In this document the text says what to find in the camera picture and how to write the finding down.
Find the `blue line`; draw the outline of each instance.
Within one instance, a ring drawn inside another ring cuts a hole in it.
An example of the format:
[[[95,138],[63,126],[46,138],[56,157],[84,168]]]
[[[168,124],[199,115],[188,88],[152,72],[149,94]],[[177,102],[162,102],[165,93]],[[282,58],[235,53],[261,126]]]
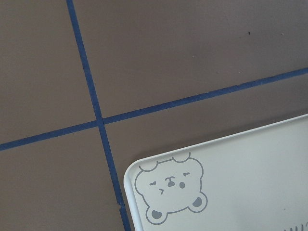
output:
[[[77,20],[74,4],[73,4],[72,0],[66,0],[66,3],[67,3],[67,7],[68,7],[68,12],[69,12],[69,15],[70,15],[70,18],[71,18],[72,27],[73,27],[73,30],[74,30],[76,43],[77,43],[77,46],[78,46],[83,70],[84,70],[84,73],[85,73],[85,76],[86,76],[86,81],[87,81],[87,85],[88,85],[88,88],[89,88],[89,93],[90,93],[90,97],[91,97],[91,100],[92,100],[93,109],[94,109],[94,112],[95,112],[98,128],[99,128],[99,131],[100,131],[100,135],[101,135],[101,139],[102,139],[102,143],[103,143],[103,148],[104,148],[104,151],[105,151],[105,156],[106,156],[106,160],[107,160],[107,164],[108,164],[109,172],[110,172],[110,176],[111,176],[111,181],[112,181],[114,191],[115,191],[116,200],[117,200],[117,203],[120,205],[120,214],[121,214],[122,222],[123,222],[123,225],[124,225],[124,229],[126,231],[130,231],[131,229],[130,229],[130,224],[129,224],[129,220],[128,220],[128,215],[127,215],[126,208],[125,208],[125,205],[124,205],[123,196],[122,196],[122,192],[121,192],[121,188],[120,188],[120,183],[119,183],[119,179],[118,179],[116,168],[115,168],[115,163],[114,163],[114,160],[113,160],[113,157],[112,157],[110,144],[109,144],[109,140],[108,140],[108,137],[107,137],[107,132],[106,132],[106,129],[105,129],[105,125],[103,123],[102,113],[101,113],[100,105],[99,105],[99,102],[98,102],[98,98],[97,98],[92,74],[91,74],[91,71],[90,71],[90,66],[89,66],[89,62],[88,62],[88,59],[87,59],[86,50],[85,50],[85,47],[84,47],[84,44],[83,44],[83,41],[82,41],[82,36],[81,36],[81,32],[80,32],[79,25],[78,25],[78,20]]]
[[[117,121],[146,115],[149,113],[158,112],[158,111],[165,110],[168,108],[177,107],[177,106],[181,106],[181,105],[188,104],[188,103],[193,103],[193,102],[213,98],[213,97],[224,95],[224,94],[229,94],[229,93],[236,92],[239,90],[253,88],[256,86],[276,82],[279,80],[300,76],[300,75],[307,74],[307,73],[308,73],[308,68],[291,71],[291,72],[283,73],[283,74],[272,76],[272,77],[267,77],[267,78],[262,78],[262,79],[258,79],[258,80],[251,81],[251,82],[242,83],[240,85],[222,88],[219,90],[214,90],[214,91],[202,93],[199,95],[194,95],[194,96],[190,96],[187,98],[174,100],[174,101],[167,102],[167,103],[162,103],[162,104],[158,104],[155,106],[142,108],[142,109],[131,111],[131,112],[126,112],[126,113],[119,114],[119,115],[114,115],[111,117],[104,118],[103,121],[104,121],[104,124],[110,124],[110,123],[114,123]]]
[[[10,149],[10,148],[14,148],[14,147],[18,147],[18,146],[22,146],[25,144],[29,144],[29,143],[34,143],[37,141],[43,141],[43,140],[47,140],[50,138],[54,138],[57,136],[63,136],[63,135],[67,135],[76,131],[82,131],[82,130],[86,130],[89,128],[93,128],[96,127],[97,123],[96,120],[91,121],[91,122],[87,122],[84,124],[79,124],[79,125],[75,125],[75,126],[71,126],[68,128],[62,128],[59,130],[55,130],[55,131],[50,131],[50,132],[46,132],[46,133],[42,133],[36,136],[30,136],[27,138],[23,138],[20,140],[16,140],[16,141],[11,141],[8,143],[3,143],[0,144],[0,151],[6,150],[6,149]]]

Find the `white surface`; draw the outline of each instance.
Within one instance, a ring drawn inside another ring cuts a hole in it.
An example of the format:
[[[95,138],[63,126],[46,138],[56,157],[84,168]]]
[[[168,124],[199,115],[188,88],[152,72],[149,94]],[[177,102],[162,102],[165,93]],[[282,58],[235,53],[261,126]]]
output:
[[[137,231],[308,230],[308,115],[136,161],[124,186]],[[201,212],[198,193],[208,198]],[[152,224],[148,208],[176,212]]]

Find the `brown surface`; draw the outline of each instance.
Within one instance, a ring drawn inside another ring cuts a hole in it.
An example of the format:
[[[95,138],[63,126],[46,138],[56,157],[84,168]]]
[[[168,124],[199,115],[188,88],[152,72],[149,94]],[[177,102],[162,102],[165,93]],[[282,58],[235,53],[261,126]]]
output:
[[[308,64],[306,1],[75,6],[104,117]]]
[[[138,159],[308,113],[307,88],[303,75],[107,125],[121,185]]]
[[[1,152],[1,231],[123,230],[97,128]]]
[[[64,1],[2,1],[0,31],[0,143],[95,119]]]

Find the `cartoon bear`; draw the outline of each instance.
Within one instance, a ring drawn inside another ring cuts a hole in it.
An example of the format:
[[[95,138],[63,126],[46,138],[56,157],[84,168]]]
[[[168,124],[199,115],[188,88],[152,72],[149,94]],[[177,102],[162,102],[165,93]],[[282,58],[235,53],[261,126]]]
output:
[[[147,220],[159,225],[170,213],[186,208],[194,213],[202,212],[207,205],[207,197],[201,191],[203,167],[191,158],[191,153],[182,160],[172,157],[156,162],[150,170],[142,169],[135,179],[135,189],[148,206]]]

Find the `bear drawing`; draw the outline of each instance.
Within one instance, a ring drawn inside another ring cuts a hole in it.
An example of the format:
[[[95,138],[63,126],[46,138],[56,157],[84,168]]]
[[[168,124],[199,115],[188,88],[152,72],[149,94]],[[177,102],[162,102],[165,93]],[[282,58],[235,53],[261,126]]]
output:
[[[145,216],[151,224],[162,224],[168,214],[186,208],[194,213],[206,208],[207,197],[201,191],[203,167],[191,153],[184,159],[157,161],[150,170],[139,168],[135,189],[148,206]]]

